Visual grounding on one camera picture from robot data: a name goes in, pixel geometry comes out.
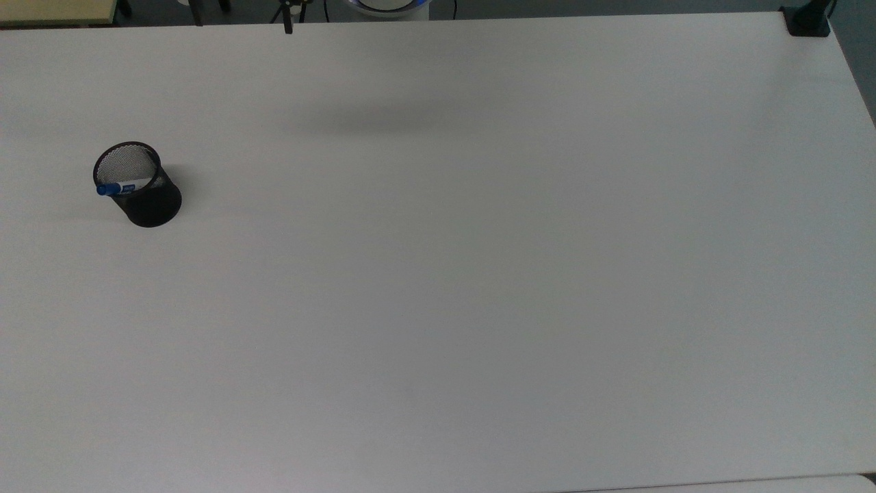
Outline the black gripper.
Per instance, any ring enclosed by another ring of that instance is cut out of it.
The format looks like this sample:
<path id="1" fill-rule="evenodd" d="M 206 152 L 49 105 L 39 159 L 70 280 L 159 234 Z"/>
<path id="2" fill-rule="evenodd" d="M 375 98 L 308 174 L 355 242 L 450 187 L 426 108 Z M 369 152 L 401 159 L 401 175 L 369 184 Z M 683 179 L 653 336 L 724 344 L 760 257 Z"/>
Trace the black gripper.
<path id="1" fill-rule="evenodd" d="M 285 15 L 285 10 L 288 10 L 289 16 Z M 285 34 L 293 34 L 294 21 L 300 21 L 302 15 L 306 15 L 307 1 L 279 1 L 276 9 L 276 19 L 283 18 L 283 28 Z"/>

